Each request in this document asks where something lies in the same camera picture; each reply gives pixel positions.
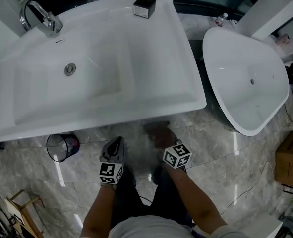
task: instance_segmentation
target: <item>pants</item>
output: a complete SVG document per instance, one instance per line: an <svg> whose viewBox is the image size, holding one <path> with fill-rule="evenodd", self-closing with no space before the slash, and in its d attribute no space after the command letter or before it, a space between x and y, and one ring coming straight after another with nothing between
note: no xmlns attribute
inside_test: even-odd
<svg viewBox="0 0 293 238"><path fill-rule="evenodd" d="M128 168L124 168L115 193L111 228L129 217L145 215L172 219L181 225L187 225L192 228L191 217L167 171L159 166L152 178L158 187L152 205L147 206L142 203L135 189L133 174Z"/></svg>

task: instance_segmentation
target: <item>soap dispenser pump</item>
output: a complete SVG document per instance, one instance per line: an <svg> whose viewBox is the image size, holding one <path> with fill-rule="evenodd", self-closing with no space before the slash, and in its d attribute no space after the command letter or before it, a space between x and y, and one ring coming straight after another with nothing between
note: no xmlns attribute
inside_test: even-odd
<svg viewBox="0 0 293 238"><path fill-rule="evenodd" d="M149 18L155 11L156 0L137 0L133 4L133 14Z"/></svg>

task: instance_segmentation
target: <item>white label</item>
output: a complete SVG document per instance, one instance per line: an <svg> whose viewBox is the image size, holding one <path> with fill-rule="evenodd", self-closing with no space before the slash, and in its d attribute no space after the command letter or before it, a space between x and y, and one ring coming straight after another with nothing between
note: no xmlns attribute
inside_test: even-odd
<svg viewBox="0 0 293 238"><path fill-rule="evenodd" d="M133 6L133 14L148 18L148 9L138 7L138 6Z"/></svg>

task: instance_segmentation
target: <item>person's left arm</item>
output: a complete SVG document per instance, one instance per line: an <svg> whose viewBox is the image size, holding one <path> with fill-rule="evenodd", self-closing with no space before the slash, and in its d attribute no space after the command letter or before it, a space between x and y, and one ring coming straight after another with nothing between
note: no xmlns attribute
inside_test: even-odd
<svg viewBox="0 0 293 238"><path fill-rule="evenodd" d="M115 191L102 186L84 222L81 237L107 238L111 228L112 206Z"/></svg>

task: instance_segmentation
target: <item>sink drain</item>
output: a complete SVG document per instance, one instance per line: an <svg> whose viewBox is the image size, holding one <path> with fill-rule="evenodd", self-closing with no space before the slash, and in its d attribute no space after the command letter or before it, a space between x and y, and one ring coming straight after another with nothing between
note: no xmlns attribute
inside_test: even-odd
<svg viewBox="0 0 293 238"><path fill-rule="evenodd" d="M71 76L76 71L76 65L74 63L69 63L65 67L65 74L66 76Z"/></svg>

